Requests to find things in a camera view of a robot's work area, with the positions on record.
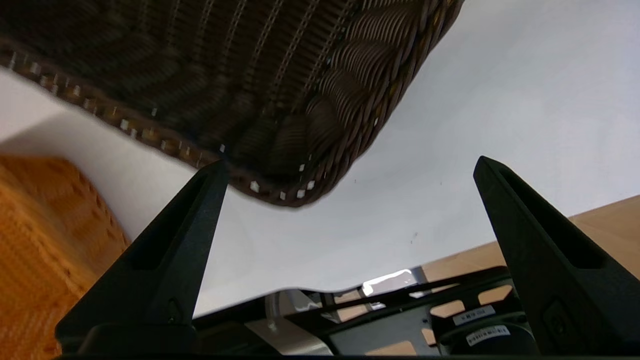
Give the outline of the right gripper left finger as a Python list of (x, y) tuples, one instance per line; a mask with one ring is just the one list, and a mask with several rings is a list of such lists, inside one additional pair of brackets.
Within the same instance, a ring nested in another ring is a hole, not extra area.
[(64, 351), (192, 351), (195, 306), (226, 196), (222, 162), (190, 178), (55, 327)]

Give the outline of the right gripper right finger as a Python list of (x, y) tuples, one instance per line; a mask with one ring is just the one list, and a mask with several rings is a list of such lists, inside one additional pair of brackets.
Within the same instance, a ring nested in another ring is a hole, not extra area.
[(639, 280), (502, 162), (473, 178), (540, 353), (638, 357)]

